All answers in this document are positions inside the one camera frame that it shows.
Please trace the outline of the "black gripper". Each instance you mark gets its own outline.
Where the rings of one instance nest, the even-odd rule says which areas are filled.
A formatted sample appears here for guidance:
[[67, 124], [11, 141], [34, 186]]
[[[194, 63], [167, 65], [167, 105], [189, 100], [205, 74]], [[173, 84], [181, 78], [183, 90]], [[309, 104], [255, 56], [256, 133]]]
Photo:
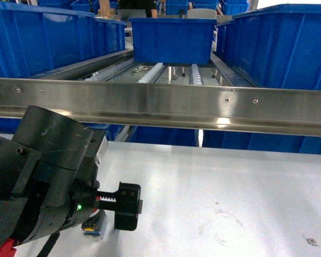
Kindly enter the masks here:
[[[79, 169], [72, 170], [37, 161], [22, 170], [27, 178], [25, 207], [11, 238], [17, 244], [77, 226], [89, 218], [99, 200], [115, 199], [113, 193], [98, 190], [99, 162], [85, 157]], [[119, 183], [114, 229], [134, 231], [142, 213], [141, 186]]]

